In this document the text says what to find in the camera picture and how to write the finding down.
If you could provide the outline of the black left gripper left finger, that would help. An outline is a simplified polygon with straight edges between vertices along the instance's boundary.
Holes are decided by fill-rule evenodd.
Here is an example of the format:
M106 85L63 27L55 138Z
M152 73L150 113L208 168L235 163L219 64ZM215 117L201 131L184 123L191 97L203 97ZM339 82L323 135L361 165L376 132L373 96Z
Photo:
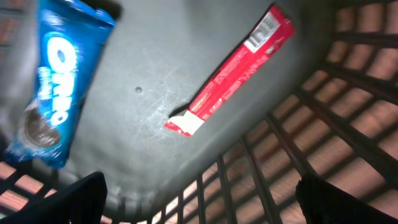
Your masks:
M3 218L1 224L100 223L107 193L104 174L94 172Z

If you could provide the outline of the blue Oreo cookie pack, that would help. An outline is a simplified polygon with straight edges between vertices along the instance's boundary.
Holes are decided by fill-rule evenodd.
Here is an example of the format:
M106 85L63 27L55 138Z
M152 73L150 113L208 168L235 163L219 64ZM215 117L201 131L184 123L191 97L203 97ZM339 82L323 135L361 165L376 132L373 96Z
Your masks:
M67 163L80 111L103 47L116 27L102 5L90 1L39 1L39 64L29 103L4 152L10 162Z

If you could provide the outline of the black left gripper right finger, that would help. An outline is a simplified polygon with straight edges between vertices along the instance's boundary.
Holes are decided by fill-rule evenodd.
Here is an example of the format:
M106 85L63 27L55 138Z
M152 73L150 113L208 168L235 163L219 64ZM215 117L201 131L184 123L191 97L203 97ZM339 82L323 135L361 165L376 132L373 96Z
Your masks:
M397 224L397 219L312 174L298 182L295 197L310 224Z

